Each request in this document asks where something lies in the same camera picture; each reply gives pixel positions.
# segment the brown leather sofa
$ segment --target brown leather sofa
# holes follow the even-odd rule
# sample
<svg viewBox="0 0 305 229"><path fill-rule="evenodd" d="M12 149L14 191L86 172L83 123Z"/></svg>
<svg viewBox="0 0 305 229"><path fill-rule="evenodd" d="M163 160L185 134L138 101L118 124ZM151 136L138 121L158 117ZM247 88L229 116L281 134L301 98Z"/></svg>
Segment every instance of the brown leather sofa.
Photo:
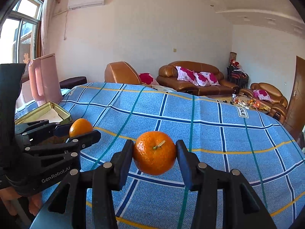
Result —
<svg viewBox="0 0 305 229"><path fill-rule="evenodd" d="M138 73L126 62L107 64L105 69L106 83L142 84Z"/></svg>
<svg viewBox="0 0 305 229"><path fill-rule="evenodd" d="M265 100L259 100L258 98L254 97L253 90L255 89L263 89L267 91L272 101L269 102ZM267 106L270 109L268 115L273 117L276 115L276 113L278 113L279 121L282 124L284 123L287 117L288 101L276 87L268 83L252 83L250 89L241 89L239 93L252 98L254 101L260 101L262 105Z"/></svg>
<svg viewBox="0 0 305 229"><path fill-rule="evenodd" d="M187 81L177 80L178 71L176 66L181 66L188 68L189 70L195 72L211 72L213 73L220 86L196 86ZM239 91L238 85L230 83L224 80L224 75L213 65L191 62L191 61L176 61L170 63L169 65L162 66L159 69L159 76L157 77L157 82L166 87L173 88L178 92L189 93L192 95L231 95L233 93L237 94Z"/></svg>

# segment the air conditioner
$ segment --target air conditioner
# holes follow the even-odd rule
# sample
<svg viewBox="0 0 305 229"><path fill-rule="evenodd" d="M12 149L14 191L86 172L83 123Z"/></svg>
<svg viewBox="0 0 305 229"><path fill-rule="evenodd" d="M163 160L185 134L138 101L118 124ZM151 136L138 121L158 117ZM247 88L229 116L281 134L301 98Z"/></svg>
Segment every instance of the air conditioner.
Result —
<svg viewBox="0 0 305 229"><path fill-rule="evenodd" d="M105 0L69 0L68 9L104 5Z"/></svg>

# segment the floral pillow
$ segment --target floral pillow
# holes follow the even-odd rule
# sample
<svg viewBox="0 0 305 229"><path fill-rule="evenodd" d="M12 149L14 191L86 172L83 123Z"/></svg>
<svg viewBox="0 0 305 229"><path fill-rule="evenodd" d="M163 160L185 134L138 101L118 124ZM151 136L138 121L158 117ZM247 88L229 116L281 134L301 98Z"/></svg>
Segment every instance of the floral pillow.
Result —
<svg viewBox="0 0 305 229"><path fill-rule="evenodd" d="M181 66L176 66L176 69L178 71L178 78L177 78L178 80L188 81L188 82L198 86L198 83L196 81L193 71L191 71L187 68L183 68Z"/></svg>
<svg viewBox="0 0 305 229"><path fill-rule="evenodd" d="M194 72L194 76L199 86L210 86L209 80L201 73Z"/></svg>
<svg viewBox="0 0 305 229"><path fill-rule="evenodd" d="M141 82L147 85L159 85L150 73L140 73Z"/></svg>
<svg viewBox="0 0 305 229"><path fill-rule="evenodd" d="M220 84L217 81L216 76L213 73L210 73L210 72L200 72L200 74L202 74L203 76L205 76L208 79L208 81L209 81L211 86L215 86L215 85L220 86Z"/></svg>
<svg viewBox="0 0 305 229"><path fill-rule="evenodd" d="M260 100L272 101L267 91L263 89L255 89L253 93L254 97L258 97Z"/></svg>

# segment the curtain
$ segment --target curtain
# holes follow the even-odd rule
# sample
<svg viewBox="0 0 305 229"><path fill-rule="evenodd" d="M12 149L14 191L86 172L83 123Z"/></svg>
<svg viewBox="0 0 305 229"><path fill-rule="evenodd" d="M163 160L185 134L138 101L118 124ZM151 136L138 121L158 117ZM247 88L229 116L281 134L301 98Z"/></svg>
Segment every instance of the curtain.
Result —
<svg viewBox="0 0 305 229"><path fill-rule="evenodd" d="M60 0L44 0L42 6L42 23L41 23L41 45L42 45L42 55L47 55L48 52L48 26L49 22L53 16L54 8L56 3L60 3Z"/></svg>

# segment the orange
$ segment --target orange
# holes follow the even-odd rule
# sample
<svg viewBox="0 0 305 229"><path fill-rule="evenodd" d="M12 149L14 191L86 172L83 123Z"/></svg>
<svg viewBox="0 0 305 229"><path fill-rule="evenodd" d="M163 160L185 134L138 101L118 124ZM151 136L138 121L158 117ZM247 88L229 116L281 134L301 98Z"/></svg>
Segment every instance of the orange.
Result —
<svg viewBox="0 0 305 229"><path fill-rule="evenodd" d="M93 127L89 121L86 119L78 119L76 120L72 126L70 127L69 136L70 138L75 137L77 135L81 135L84 133L88 133L93 131Z"/></svg>
<svg viewBox="0 0 305 229"><path fill-rule="evenodd" d="M171 138L161 131L148 131L140 135L134 145L133 158L137 168L149 175L161 175L170 170L177 156Z"/></svg>

